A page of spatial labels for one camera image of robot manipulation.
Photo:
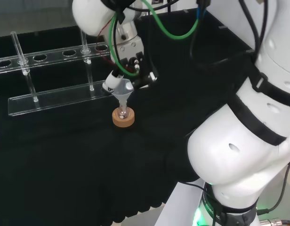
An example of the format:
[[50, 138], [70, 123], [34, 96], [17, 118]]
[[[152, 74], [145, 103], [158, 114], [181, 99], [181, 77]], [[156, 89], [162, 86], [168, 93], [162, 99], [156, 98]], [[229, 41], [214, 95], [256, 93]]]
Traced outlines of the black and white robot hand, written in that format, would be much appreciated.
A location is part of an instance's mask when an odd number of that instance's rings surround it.
[[157, 80], [157, 75], [149, 67], [145, 59], [144, 46], [141, 40], [113, 45], [108, 43], [111, 60], [114, 63], [112, 71], [102, 84], [102, 90], [111, 94], [120, 86], [120, 82], [127, 78], [131, 89], [150, 86]]

